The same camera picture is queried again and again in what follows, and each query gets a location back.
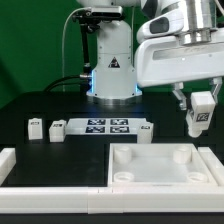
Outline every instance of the white block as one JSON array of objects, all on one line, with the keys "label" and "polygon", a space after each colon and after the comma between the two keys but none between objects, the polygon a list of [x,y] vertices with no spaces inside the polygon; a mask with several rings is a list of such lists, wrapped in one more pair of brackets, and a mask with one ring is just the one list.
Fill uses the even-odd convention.
[{"label": "white block", "polygon": [[149,144],[153,138],[153,124],[150,122],[142,123],[138,128],[137,143]]},{"label": "white block", "polygon": [[16,164],[16,155],[14,148],[5,148],[0,153],[0,185],[11,172]]},{"label": "white block", "polygon": [[43,139],[42,119],[33,118],[28,123],[29,140]]},{"label": "white block", "polygon": [[64,142],[66,121],[54,121],[49,129],[50,142]]},{"label": "white block", "polygon": [[198,113],[209,113],[215,108],[215,101],[209,91],[192,93],[191,103],[193,110]]}]

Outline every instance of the warning label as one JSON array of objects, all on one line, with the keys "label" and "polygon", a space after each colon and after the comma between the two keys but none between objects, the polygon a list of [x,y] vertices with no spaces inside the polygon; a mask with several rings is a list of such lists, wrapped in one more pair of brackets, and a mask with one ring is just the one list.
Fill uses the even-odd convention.
[{"label": "warning label", "polygon": [[111,63],[108,66],[109,68],[120,68],[120,65],[117,61],[117,59],[114,57]]}]

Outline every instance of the white plastic tray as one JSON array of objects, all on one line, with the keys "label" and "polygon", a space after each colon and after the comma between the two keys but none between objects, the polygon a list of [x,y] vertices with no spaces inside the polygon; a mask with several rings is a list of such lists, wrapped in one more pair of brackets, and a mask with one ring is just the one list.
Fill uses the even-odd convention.
[{"label": "white plastic tray", "polygon": [[[123,152],[118,156],[128,156],[129,161],[119,158],[116,162],[116,151],[120,153],[123,148],[126,154]],[[182,153],[181,149],[190,152],[187,161],[183,160],[186,152]],[[110,150],[109,183],[112,186],[217,186],[192,144],[111,144]]]}]

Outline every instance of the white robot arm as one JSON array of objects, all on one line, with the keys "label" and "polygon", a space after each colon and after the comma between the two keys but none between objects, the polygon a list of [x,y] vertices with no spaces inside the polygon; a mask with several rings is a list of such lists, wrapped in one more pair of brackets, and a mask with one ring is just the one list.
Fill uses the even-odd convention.
[{"label": "white robot arm", "polygon": [[216,28],[214,0],[163,0],[161,15],[145,23],[137,34],[141,44],[135,68],[141,87],[171,84],[187,109],[183,82],[209,79],[211,92],[192,93],[186,121],[189,135],[207,130],[224,76],[224,29]]}]

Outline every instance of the black table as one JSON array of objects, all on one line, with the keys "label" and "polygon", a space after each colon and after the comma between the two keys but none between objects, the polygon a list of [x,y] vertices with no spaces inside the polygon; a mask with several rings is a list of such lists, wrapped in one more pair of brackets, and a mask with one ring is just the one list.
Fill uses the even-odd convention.
[{"label": "black table", "polygon": [[[79,93],[26,93],[0,111],[0,150],[16,148],[17,164],[2,187],[107,186],[110,143],[136,143],[128,136],[67,136],[64,143],[49,142],[55,120],[70,118],[146,118],[154,123],[153,143],[193,143],[209,146],[224,160],[224,106],[218,105],[208,131],[188,136],[186,112],[172,93],[147,93],[142,102],[128,106],[102,106]],[[43,140],[28,140],[28,120],[42,118]],[[223,223],[224,214],[53,214],[1,215],[0,223]]]}]

